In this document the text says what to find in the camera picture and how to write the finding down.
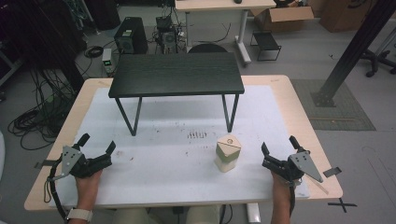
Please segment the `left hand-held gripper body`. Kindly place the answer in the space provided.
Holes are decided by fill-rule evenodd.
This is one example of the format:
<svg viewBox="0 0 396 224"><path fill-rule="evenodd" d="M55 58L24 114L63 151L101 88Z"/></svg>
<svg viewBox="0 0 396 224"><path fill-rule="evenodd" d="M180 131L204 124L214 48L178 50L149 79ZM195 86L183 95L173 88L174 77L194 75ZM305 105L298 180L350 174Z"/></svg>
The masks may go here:
<svg viewBox="0 0 396 224"><path fill-rule="evenodd" d="M106 153L94 159L87 159L80 150L65 146L61 158L51 168L48 180L55 181L68 175L79 178L89 177L111 164L111 155Z"/></svg>

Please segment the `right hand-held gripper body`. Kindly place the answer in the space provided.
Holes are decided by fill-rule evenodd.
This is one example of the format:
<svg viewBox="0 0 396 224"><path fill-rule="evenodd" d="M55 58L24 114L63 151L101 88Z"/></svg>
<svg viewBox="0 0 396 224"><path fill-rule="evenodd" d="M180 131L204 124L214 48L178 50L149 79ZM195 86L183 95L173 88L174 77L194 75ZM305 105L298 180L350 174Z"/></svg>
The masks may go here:
<svg viewBox="0 0 396 224"><path fill-rule="evenodd" d="M291 182L308 175L318 181L323 182L323 178L314 164L309 151L298 152L288 156L286 161L280 161L272 157L268 152L264 152L262 166L281 176L287 182Z"/></svg>

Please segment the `small wooden block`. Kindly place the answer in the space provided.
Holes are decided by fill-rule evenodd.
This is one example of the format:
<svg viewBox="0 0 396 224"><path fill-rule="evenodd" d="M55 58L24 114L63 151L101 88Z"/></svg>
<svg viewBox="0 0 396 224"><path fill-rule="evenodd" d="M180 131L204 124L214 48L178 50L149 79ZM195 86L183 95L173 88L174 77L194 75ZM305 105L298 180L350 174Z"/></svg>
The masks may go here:
<svg viewBox="0 0 396 224"><path fill-rule="evenodd" d="M240 142L232 134L227 134L218 139L215 164L221 172L229 172L236 166L241 148Z"/></svg>

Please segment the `person's left hand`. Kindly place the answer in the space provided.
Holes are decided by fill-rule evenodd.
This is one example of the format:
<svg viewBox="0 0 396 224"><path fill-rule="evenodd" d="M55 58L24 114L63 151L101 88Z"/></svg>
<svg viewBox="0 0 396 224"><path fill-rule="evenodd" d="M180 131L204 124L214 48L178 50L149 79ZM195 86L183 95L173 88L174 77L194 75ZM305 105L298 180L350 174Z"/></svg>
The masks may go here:
<svg viewBox="0 0 396 224"><path fill-rule="evenodd" d="M103 171L98 171L86 178L76 177L78 209L92 210L94 208L102 172Z"/></svg>

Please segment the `person's right hand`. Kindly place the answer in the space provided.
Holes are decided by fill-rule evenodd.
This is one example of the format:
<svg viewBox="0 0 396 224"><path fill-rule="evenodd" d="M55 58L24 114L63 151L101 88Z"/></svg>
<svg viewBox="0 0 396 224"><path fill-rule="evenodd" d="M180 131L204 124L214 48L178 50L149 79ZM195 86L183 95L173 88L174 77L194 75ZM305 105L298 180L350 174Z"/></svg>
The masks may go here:
<svg viewBox="0 0 396 224"><path fill-rule="evenodd" d="M273 204L275 207L290 207L291 194L290 186L274 172L271 173L273 178Z"/></svg>

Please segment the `light wooden table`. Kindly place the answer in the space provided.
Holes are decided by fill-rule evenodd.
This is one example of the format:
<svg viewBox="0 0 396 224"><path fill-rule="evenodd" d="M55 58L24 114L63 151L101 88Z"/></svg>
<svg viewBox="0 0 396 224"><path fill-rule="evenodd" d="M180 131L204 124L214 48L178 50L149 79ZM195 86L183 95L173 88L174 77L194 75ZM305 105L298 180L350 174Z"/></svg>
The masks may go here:
<svg viewBox="0 0 396 224"><path fill-rule="evenodd" d="M300 144L311 151L313 161L321 172L331 168L329 160L320 144L318 137L307 117L303 106L294 90L290 79L285 75L259 75L243 76L242 81L246 85L268 85L272 88L276 98L280 114L288 133L294 135ZM90 78L83 84L72 109L70 110L64 126L62 127L55 143L53 144L48 159L58 159L62 146L73 142L80 123L91 105L93 95L99 88L109 87L112 83L110 78ZM24 209L27 211L49 211L51 207L44 202L44 182L50 172L48 166L40 169L38 177L33 184L25 202ZM336 176L327 177L318 183L311 177L306 177L312 200L330 200L343 196L343 190Z"/></svg>

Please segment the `black tape strip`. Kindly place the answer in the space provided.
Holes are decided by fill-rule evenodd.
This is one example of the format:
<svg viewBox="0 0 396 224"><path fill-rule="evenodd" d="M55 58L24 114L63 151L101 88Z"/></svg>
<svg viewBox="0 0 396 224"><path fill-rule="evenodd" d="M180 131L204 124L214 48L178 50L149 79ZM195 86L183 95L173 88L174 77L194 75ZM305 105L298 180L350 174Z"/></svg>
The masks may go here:
<svg viewBox="0 0 396 224"><path fill-rule="evenodd" d="M324 174L327 178L329 178L330 176L332 176L332 175L338 175L338 174L340 174L341 172L342 172L342 170L341 170L339 167L334 167L334 168L331 168L331 169L325 171L323 174Z"/></svg>

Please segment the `white wrist watch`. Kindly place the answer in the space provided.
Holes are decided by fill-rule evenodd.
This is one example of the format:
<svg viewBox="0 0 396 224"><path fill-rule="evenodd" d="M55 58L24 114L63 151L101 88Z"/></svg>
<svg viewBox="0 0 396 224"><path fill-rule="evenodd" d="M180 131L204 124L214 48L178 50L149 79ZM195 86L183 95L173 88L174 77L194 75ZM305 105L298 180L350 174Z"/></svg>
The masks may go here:
<svg viewBox="0 0 396 224"><path fill-rule="evenodd" d="M92 215L93 212L90 210L72 208L66 216L66 219L82 219L84 221L90 222L92 220Z"/></svg>

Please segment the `grey floor mat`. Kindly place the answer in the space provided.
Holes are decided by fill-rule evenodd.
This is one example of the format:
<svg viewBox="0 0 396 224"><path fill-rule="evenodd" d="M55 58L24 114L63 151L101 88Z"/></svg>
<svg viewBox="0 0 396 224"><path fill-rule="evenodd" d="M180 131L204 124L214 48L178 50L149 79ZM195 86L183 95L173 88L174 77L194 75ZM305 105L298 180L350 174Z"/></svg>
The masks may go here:
<svg viewBox="0 0 396 224"><path fill-rule="evenodd" d="M330 105L317 106L313 94L324 84L323 79L293 79L291 81L304 111L315 130L374 131L375 126L343 83Z"/></svg>

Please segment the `white table leg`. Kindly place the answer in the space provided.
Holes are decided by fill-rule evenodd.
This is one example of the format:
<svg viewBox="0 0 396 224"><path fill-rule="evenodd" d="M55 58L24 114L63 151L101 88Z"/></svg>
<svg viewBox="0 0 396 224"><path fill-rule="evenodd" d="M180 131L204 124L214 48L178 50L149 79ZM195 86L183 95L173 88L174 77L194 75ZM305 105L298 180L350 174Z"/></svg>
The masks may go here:
<svg viewBox="0 0 396 224"><path fill-rule="evenodd" d="M247 221L248 224L261 224L260 208L257 203L247 203Z"/></svg>

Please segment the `black tape cross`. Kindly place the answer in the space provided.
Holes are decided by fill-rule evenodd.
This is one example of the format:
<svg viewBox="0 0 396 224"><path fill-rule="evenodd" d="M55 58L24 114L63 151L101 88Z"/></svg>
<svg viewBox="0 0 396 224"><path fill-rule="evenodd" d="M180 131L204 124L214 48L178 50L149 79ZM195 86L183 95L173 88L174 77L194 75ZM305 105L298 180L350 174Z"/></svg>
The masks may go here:
<svg viewBox="0 0 396 224"><path fill-rule="evenodd" d="M330 202L328 203L329 206L340 206L344 213L347 212L348 207L357 207L354 203L345 203L342 198L338 199L337 203Z"/></svg>

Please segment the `white table mat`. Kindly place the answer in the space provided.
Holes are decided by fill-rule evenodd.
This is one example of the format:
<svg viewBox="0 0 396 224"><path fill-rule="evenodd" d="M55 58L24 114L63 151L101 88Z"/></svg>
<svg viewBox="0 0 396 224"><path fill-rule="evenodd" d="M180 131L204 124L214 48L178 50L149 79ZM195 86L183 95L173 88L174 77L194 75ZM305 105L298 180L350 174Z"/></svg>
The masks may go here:
<svg viewBox="0 0 396 224"><path fill-rule="evenodd" d="M228 131L223 103L237 106ZM247 85L231 96L154 97L116 103L108 90L95 91L79 134L90 139L88 158L116 148L101 176L99 207L249 203L272 196L272 177L262 167L262 148L285 160L294 149L268 85ZM219 138L234 135L242 148L235 167L215 163Z"/></svg>

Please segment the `person's left leg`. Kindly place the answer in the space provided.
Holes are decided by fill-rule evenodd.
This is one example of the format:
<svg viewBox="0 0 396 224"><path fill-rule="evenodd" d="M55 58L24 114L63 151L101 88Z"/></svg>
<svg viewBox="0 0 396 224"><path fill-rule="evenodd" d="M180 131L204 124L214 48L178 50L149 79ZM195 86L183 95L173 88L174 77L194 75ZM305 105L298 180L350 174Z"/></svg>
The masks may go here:
<svg viewBox="0 0 396 224"><path fill-rule="evenodd" d="M149 224L149 215L144 208L118 209L112 224Z"/></svg>

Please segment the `person's leg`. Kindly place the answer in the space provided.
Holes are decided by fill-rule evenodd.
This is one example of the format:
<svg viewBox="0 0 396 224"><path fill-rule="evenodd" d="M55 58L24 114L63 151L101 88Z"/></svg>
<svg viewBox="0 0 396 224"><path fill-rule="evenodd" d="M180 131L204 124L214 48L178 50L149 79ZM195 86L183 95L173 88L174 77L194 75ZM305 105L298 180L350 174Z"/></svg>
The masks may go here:
<svg viewBox="0 0 396 224"><path fill-rule="evenodd" d="M186 224L219 224L219 206L202 205L189 208Z"/></svg>
<svg viewBox="0 0 396 224"><path fill-rule="evenodd" d="M118 209L112 224L149 224L149 215L144 208Z"/></svg>

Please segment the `white power supply unit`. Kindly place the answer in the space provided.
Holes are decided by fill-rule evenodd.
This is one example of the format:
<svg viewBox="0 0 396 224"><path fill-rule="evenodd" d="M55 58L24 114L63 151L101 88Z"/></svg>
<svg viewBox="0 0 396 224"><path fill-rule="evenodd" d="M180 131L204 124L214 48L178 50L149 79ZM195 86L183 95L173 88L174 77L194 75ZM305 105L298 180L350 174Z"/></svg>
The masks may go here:
<svg viewBox="0 0 396 224"><path fill-rule="evenodd" d="M116 69L115 61L112 56L112 49L104 49L102 54L102 64L105 68L106 73L111 76L114 74Z"/></svg>

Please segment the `person's right leg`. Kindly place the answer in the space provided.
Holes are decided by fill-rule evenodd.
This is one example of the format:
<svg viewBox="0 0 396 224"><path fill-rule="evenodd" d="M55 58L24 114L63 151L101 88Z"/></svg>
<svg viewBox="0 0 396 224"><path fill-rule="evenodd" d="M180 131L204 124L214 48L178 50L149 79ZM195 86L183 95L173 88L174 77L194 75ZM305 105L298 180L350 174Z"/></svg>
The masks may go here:
<svg viewBox="0 0 396 224"><path fill-rule="evenodd" d="M219 206L202 205L189 208L186 224L219 224Z"/></svg>

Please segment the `small black wooden shelf table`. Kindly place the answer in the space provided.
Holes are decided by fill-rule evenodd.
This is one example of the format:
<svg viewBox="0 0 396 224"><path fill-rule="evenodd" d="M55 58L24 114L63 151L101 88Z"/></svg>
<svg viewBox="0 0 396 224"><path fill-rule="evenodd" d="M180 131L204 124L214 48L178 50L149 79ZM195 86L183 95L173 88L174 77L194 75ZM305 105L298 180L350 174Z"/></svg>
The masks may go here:
<svg viewBox="0 0 396 224"><path fill-rule="evenodd" d="M239 101L245 92L235 56L231 52L182 54L124 54L120 57L108 96L116 101L131 135L138 123L131 122L122 106L124 98L219 95L234 96L233 109L223 103L230 132Z"/></svg>

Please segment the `small black metal stand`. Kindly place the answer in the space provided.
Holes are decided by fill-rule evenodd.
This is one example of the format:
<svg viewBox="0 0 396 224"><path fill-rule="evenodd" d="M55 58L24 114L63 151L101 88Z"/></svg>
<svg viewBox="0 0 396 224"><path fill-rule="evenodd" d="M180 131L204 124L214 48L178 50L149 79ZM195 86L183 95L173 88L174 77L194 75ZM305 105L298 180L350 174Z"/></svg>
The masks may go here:
<svg viewBox="0 0 396 224"><path fill-rule="evenodd" d="M275 41L271 31L254 31L250 38L250 45L258 47L258 62L276 61L282 49Z"/></svg>

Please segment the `black computer tower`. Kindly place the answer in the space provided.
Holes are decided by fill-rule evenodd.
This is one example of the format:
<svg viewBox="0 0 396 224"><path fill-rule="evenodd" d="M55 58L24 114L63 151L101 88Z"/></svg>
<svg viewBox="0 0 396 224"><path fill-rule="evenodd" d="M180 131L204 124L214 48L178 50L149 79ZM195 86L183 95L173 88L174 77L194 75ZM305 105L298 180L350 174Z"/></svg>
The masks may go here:
<svg viewBox="0 0 396 224"><path fill-rule="evenodd" d="M146 54L148 52L143 20L139 17L126 17L114 35L114 40L119 53Z"/></svg>

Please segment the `black curtain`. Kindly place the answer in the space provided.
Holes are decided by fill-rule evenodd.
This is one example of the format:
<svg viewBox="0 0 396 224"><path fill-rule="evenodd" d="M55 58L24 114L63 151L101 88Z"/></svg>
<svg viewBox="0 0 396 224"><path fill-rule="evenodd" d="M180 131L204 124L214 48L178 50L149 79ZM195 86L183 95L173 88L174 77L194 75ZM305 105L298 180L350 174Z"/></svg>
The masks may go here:
<svg viewBox="0 0 396 224"><path fill-rule="evenodd" d="M60 69L80 91L84 78L76 58L87 44L64 0L0 0L0 25L40 72Z"/></svg>

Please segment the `black round chair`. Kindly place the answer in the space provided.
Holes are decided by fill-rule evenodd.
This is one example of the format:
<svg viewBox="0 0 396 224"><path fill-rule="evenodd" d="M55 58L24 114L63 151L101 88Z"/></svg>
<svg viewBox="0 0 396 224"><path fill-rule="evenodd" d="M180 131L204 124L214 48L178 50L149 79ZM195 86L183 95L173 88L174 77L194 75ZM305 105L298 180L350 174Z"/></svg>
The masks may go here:
<svg viewBox="0 0 396 224"><path fill-rule="evenodd" d="M226 52L226 49L216 44L200 44L192 47L189 53Z"/></svg>

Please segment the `black office chair base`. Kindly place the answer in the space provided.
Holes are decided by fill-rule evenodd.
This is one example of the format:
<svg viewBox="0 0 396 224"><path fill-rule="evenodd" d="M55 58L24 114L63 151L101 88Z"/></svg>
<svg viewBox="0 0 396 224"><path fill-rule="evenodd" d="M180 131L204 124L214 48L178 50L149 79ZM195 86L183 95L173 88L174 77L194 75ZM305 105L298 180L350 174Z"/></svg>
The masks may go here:
<svg viewBox="0 0 396 224"><path fill-rule="evenodd" d="M367 72L365 75L367 77L372 77L377 71L378 71L378 65L380 63L385 64L387 66L390 66L390 73L392 75L396 75L396 63L393 61L390 61L387 56L390 54L389 50L382 51L378 55L375 53L371 52L370 50L366 50L363 52L361 55L361 58L363 60L369 60L371 62L371 70Z"/></svg>

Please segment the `open cardboard box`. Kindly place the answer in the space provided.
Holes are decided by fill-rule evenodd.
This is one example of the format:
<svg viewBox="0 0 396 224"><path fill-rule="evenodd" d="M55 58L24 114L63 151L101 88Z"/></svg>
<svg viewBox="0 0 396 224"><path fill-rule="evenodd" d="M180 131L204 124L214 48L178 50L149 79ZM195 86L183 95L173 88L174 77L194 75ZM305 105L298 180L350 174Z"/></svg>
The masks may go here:
<svg viewBox="0 0 396 224"><path fill-rule="evenodd" d="M304 22L314 19L311 7L252 9L256 25L273 33L299 31Z"/></svg>

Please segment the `large closed cardboard box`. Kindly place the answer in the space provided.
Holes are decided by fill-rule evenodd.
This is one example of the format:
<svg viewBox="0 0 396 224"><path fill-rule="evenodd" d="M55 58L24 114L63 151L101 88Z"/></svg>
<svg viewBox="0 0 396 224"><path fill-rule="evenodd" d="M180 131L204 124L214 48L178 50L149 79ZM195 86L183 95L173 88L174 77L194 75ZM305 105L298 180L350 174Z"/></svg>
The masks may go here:
<svg viewBox="0 0 396 224"><path fill-rule="evenodd" d="M319 23L331 33L358 30L377 0L329 0Z"/></svg>

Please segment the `white desk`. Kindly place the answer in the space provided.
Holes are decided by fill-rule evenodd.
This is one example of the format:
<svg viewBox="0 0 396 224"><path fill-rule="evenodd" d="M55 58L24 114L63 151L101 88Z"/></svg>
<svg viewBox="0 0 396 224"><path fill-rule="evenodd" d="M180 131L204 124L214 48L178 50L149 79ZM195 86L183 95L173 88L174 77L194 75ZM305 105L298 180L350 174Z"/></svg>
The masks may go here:
<svg viewBox="0 0 396 224"><path fill-rule="evenodd" d="M175 0L176 10L185 13L187 49L192 49L193 38L191 35L191 17L196 15L206 15L214 19L221 13L226 16L236 15L233 21L239 22L238 35L234 37L234 42L239 49L244 65L251 63L248 51L244 44L244 35L248 20L248 13L251 9L267 9L276 5L274 0Z"/></svg>

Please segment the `black metal post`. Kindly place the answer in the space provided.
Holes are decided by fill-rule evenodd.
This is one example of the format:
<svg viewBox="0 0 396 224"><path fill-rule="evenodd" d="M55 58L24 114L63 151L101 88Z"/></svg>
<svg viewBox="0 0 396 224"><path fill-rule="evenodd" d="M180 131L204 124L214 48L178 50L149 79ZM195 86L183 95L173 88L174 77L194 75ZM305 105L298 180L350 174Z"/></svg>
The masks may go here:
<svg viewBox="0 0 396 224"><path fill-rule="evenodd" d="M319 91L311 93L316 107L335 107L332 98L395 11L396 0L377 0L329 77Z"/></svg>

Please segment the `open frame computer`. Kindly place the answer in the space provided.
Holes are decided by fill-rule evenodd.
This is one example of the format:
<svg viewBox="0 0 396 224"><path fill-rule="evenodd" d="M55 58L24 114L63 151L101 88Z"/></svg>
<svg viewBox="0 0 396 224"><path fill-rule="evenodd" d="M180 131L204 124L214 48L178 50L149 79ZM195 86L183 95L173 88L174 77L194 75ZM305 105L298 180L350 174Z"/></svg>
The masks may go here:
<svg viewBox="0 0 396 224"><path fill-rule="evenodd" d="M171 16L156 18L156 43L161 47L162 54L178 53L179 41L182 37L180 24L173 24Z"/></svg>

